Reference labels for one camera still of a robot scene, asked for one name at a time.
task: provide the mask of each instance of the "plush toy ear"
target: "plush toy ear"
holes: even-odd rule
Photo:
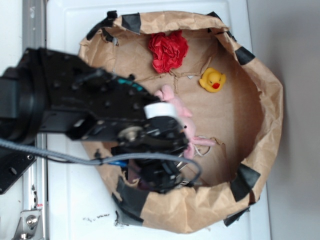
[[[189,142],[188,147],[186,148],[186,150],[183,151],[183,157],[186,159],[193,159],[194,156],[195,156],[195,147],[191,142]]]
[[[216,145],[215,141],[211,139],[203,138],[203,137],[198,137],[198,136],[194,136],[192,138],[192,143],[196,145],[202,145],[202,146],[208,146],[208,147],[213,147],[214,145]]]
[[[157,90],[154,95],[160,99],[161,102],[164,101],[164,94],[161,90]]]
[[[175,92],[168,84],[163,85],[161,91],[163,94],[163,101],[169,101],[175,98]]]

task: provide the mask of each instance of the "brown paper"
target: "brown paper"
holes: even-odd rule
[[[217,140],[208,155],[195,157],[205,169],[199,179],[203,186],[183,187],[167,194],[151,192],[139,216],[146,227],[190,233],[258,201],[278,152],[283,88],[258,59],[240,65],[236,51],[241,46],[216,17],[167,11],[141,13],[140,19],[140,34],[123,28],[119,17],[113,27],[105,28],[117,38],[117,45],[107,42],[99,30],[93,39],[81,42],[79,56],[93,67],[124,77],[134,74],[136,81],[151,93],[169,84],[193,112],[196,135]],[[187,39],[188,54],[180,68],[157,74],[148,50],[150,34],[176,30],[182,30]],[[226,74],[226,83],[217,93],[207,92],[199,85],[207,67]],[[86,143],[90,155],[97,147],[102,152],[106,149],[100,143]],[[261,176],[252,191],[236,202],[230,182],[240,163]],[[118,177],[123,177],[120,168],[104,165],[98,171],[110,193],[121,200],[116,191]],[[189,165],[182,171],[190,178],[195,173]]]

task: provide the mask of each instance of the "paper bag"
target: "paper bag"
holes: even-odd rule
[[[151,34],[182,30],[189,49],[182,66],[158,74],[148,49]],[[257,202],[277,155],[282,131],[283,87],[251,52],[241,46],[213,12],[136,13],[108,17],[80,43],[79,56],[93,67],[128,77],[151,93],[164,84],[193,112],[196,135],[215,139],[209,154],[197,161],[205,171],[200,187],[166,194],[143,191],[127,181],[118,166],[97,167],[119,209],[119,221],[176,233],[191,233]],[[199,79],[208,67],[226,75],[224,87],[208,92]],[[87,142],[109,155],[108,143]],[[187,166],[186,175],[194,169]]]

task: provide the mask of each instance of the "metal clamp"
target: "metal clamp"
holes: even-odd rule
[[[44,240],[41,210],[22,211],[12,240]]]

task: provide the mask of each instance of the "pink plush toy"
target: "pink plush toy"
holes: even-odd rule
[[[193,115],[192,112],[185,106],[181,98],[175,95],[173,89],[169,85],[163,85],[161,90],[156,91],[154,95],[159,97],[161,101],[174,105],[179,118],[184,124],[184,134],[189,140],[188,147],[183,152],[185,158],[194,158],[195,145],[212,147],[216,144],[213,140],[196,136],[196,125],[191,119]]]

